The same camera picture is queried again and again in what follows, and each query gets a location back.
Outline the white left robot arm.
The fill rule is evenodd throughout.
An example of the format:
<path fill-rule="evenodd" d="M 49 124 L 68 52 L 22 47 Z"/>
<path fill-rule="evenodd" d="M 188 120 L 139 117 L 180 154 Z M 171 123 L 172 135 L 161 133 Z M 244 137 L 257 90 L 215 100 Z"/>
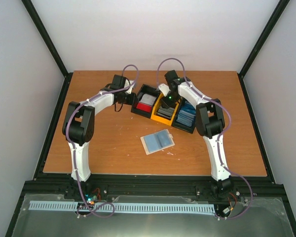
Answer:
<path fill-rule="evenodd" d="M 80 181 L 75 192 L 81 198 L 89 198 L 93 187 L 86 181 L 91 175 L 89 168 L 89 143 L 94 134 L 95 116 L 103 109 L 116 105 L 131 105 L 135 93 L 135 80 L 114 75 L 112 83 L 102 88 L 96 95 L 81 102 L 70 102 L 67 107 L 62 133 L 71 151 L 71 177 Z"/>

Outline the beige card holder wallet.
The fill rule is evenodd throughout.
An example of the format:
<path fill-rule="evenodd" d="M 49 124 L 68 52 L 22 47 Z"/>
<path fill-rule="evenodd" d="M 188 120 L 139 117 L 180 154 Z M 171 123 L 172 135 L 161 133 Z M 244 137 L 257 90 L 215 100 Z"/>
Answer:
<path fill-rule="evenodd" d="M 150 155 L 175 145 L 173 135 L 164 129 L 140 138 L 146 155 Z"/>

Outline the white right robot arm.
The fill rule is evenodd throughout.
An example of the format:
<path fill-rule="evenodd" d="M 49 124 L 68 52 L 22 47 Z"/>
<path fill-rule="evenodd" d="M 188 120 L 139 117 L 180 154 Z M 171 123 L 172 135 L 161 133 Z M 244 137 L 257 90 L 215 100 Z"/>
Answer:
<path fill-rule="evenodd" d="M 171 106 L 184 98 L 193 106 L 196 112 L 195 127 L 208 149 L 211 176 L 215 181 L 228 179 L 231 173 L 228 171 L 223 147 L 225 121 L 220 100 L 206 96 L 188 78 L 180 78 L 174 70 L 164 76 L 167 83 L 158 86 L 164 96 L 164 103 Z"/>

